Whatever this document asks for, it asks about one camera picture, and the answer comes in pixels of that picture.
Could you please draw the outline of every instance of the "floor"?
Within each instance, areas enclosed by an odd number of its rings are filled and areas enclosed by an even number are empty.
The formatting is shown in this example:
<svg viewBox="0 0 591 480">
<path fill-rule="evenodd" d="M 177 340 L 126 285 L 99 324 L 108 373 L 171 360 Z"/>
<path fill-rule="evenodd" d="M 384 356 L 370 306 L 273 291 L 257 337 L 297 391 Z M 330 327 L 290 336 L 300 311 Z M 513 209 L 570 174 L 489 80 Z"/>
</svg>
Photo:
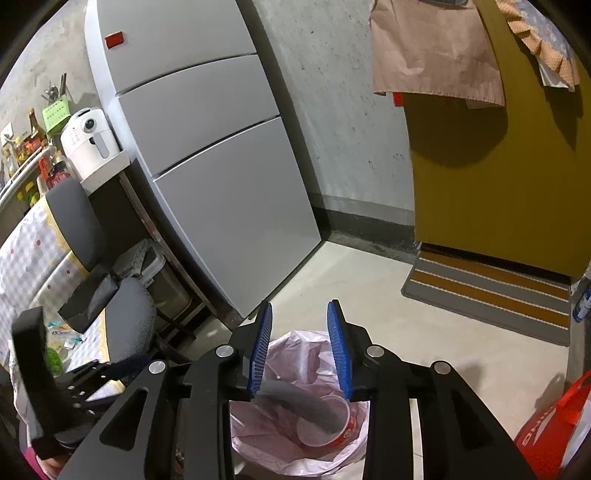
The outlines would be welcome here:
<svg viewBox="0 0 591 480">
<path fill-rule="evenodd" d="M 409 264 L 324 243 L 271 299 L 272 338 L 292 329 L 326 330 L 326 305 L 339 299 L 348 322 L 364 326 L 370 337 L 405 361 L 430 365 L 450 362 L 514 437 L 530 415 L 562 393 L 568 349 L 503 330 L 461 315 L 406 299 L 400 294 Z M 204 343 L 225 341 L 229 332 L 210 324 Z M 415 479 L 422 479 L 418 411 L 413 411 Z M 246 465 L 256 479 L 279 478 Z M 363 462 L 335 476 L 361 479 Z"/>
</svg>

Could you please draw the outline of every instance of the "refrigerator door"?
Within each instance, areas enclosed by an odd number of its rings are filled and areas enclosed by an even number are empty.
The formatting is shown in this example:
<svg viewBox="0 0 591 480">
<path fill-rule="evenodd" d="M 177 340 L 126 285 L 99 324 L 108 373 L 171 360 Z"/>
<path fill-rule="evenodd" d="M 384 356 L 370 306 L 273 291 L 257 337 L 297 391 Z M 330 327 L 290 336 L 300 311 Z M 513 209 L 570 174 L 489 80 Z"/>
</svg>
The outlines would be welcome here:
<svg viewBox="0 0 591 480">
<path fill-rule="evenodd" d="M 198 153 L 156 186 L 185 245 L 242 316 L 320 242 L 280 118 Z"/>
<path fill-rule="evenodd" d="M 279 115 L 256 55 L 166 75 L 119 101 L 153 177 L 222 138 Z"/>
<path fill-rule="evenodd" d="M 168 72 L 256 53 L 235 0 L 100 0 L 100 36 L 115 92 Z M 105 37 L 123 32 L 107 48 Z"/>
</svg>

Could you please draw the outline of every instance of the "gray wall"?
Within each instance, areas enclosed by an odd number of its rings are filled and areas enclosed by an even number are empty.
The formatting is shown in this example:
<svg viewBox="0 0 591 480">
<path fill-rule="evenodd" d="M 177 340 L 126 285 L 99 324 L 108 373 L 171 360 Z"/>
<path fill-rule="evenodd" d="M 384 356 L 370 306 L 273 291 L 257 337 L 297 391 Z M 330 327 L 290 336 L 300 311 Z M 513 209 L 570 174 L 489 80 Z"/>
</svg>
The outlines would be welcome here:
<svg viewBox="0 0 591 480">
<path fill-rule="evenodd" d="M 413 224 L 404 111 L 391 96 L 372 93 L 367 3 L 252 2 L 303 134 L 306 160 L 296 155 L 312 204 Z M 85 6 L 70 0 L 25 49 L 0 90 L 0 128 L 12 121 L 16 134 L 29 130 L 32 106 L 41 120 L 40 95 L 63 72 L 73 111 L 99 105 L 86 56 Z"/>
<path fill-rule="evenodd" d="M 0 89 L 0 129 L 12 122 L 15 135 L 30 131 L 28 110 L 33 107 L 43 125 L 47 102 L 41 94 L 50 82 L 59 86 L 67 73 L 72 113 L 82 106 L 100 106 L 84 41 L 86 0 L 70 0 L 33 37 Z"/>
<path fill-rule="evenodd" d="M 312 204 L 413 224 L 404 110 L 373 94 L 368 3 L 252 2 L 309 152 L 298 160 Z"/>
</svg>

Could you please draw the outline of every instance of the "orange stripe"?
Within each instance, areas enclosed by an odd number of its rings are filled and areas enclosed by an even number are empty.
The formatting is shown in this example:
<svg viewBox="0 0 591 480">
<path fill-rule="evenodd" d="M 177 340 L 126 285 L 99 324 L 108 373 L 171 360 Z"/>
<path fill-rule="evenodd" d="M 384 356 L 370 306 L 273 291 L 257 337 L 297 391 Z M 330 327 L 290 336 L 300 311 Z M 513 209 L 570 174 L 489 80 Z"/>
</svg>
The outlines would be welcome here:
<svg viewBox="0 0 591 480">
<path fill-rule="evenodd" d="M 480 290 L 479 288 L 464 285 L 448 278 L 435 277 L 429 273 L 415 270 L 413 272 L 412 280 L 426 283 L 432 287 L 441 288 L 451 293 L 464 295 L 465 297 L 483 301 L 490 305 L 501 307 L 512 312 L 521 313 L 528 317 L 533 317 L 544 322 L 560 325 L 561 327 L 568 327 L 570 318 L 568 315 L 552 312 L 550 310 L 542 309 L 534 305 L 520 302 L 519 300 L 508 299 L 501 295 L 497 295 L 491 291 Z"/>
<path fill-rule="evenodd" d="M 448 267 L 459 268 L 460 270 L 476 273 L 493 280 L 498 280 L 504 283 L 510 283 L 511 285 L 516 285 L 518 287 L 525 287 L 529 288 L 530 290 L 547 293 L 548 295 L 552 295 L 553 297 L 557 297 L 559 299 L 569 299 L 569 291 L 566 287 L 555 287 L 554 285 L 548 285 L 547 283 L 534 280 L 533 278 L 522 277 L 521 275 L 517 275 L 512 272 L 499 270 L 498 268 L 491 267 L 490 265 L 464 260 L 463 258 L 448 257 L 447 255 L 440 255 L 434 252 L 421 252 L 420 255 L 421 258 L 424 258 L 425 260 L 432 260 L 434 262 L 447 265 Z"/>
</svg>

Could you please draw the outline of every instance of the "paper cup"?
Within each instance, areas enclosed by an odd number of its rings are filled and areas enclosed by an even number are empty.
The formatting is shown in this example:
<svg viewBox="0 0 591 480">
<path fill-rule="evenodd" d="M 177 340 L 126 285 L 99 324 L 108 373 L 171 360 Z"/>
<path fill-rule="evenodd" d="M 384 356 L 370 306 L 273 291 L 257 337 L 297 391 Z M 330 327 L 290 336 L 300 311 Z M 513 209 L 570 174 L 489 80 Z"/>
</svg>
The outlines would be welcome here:
<svg viewBox="0 0 591 480">
<path fill-rule="evenodd" d="M 326 433 L 315 424 L 299 419 L 296 425 L 297 436 L 304 445 L 308 447 L 337 447 L 347 442 L 355 430 L 355 417 L 351 415 L 349 402 L 337 395 L 327 395 L 322 397 L 325 403 L 337 414 L 339 420 L 342 420 L 343 427 L 336 433 Z"/>
</svg>

